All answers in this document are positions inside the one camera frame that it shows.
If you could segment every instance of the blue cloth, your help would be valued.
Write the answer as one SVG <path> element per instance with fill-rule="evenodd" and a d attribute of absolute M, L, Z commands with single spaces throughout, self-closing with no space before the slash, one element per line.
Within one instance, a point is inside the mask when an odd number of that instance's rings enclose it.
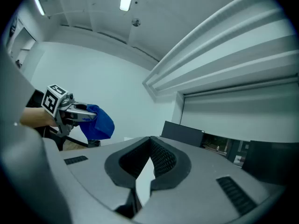
<path fill-rule="evenodd" d="M 88 140 L 110 139 L 114 132 L 112 119 L 97 105 L 87 105 L 87 111 L 97 114 L 90 122 L 79 122 L 80 128 Z"/>

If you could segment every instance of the person's arm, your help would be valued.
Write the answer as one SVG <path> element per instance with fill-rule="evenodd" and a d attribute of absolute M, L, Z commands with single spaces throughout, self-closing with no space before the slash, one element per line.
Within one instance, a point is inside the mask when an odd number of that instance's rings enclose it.
<path fill-rule="evenodd" d="M 44 108 L 25 108 L 20 123 L 31 128 L 57 126 L 53 117 Z"/>

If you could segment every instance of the black panel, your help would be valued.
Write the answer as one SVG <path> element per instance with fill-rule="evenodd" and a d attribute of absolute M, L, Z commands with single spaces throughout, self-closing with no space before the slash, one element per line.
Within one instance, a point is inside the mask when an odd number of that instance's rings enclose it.
<path fill-rule="evenodd" d="M 230 199 L 233 206 L 242 216 L 256 207 L 255 202 L 240 188 L 231 177 L 222 177 L 216 180 Z"/>
<path fill-rule="evenodd" d="M 294 175 L 299 143 L 251 141 L 242 169 L 263 182 L 285 185 Z"/>
<path fill-rule="evenodd" d="M 156 137 L 143 138 L 111 154 L 106 159 L 105 170 L 116 185 L 134 189 L 136 178 L 149 158 L 153 161 L 156 176 L 151 182 L 151 190 L 174 188 L 191 170 L 191 161 L 184 152 Z"/>
<path fill-rule="evenodd" d="M 78 157 L 74 157 L 74 158 L 69 158 L 69 159 L 65 159 L 65 163 L 66 165 L 70 165 L 76 162 L 82 162 L 87 160 L 88 158 L 86 158 L 85 156 L 78 156 Z"/>
<path fill-rule="evenodd" d="M 204 132 L 165 121 L 161 137 L 199 147 Z"/>

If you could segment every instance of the black monitor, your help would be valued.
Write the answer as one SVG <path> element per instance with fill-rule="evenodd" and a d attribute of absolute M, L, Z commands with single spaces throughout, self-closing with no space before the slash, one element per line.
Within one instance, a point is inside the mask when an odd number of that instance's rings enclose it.
<path fill-rule="evenodd" d="M 204 132 L 165 121 L 161 137 L 199 147 Z"/>
<path fill-rule="evenodd" d="M 256 179 L 285 185 L 296 175 L 299 143 L 251 141 L 242 169 Z"/>

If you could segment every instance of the ceiling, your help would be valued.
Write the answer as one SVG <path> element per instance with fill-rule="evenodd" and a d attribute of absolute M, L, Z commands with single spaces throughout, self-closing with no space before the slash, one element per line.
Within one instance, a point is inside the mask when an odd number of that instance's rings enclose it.
<path fill-rule="evenodd" d="M 160 61 L 202 21 L 233 0 L 40 0 L 47 16 L 61 25 L 81 27 L 117 38 Z M 132 19 L 140 19 L 134 27 Z"/>

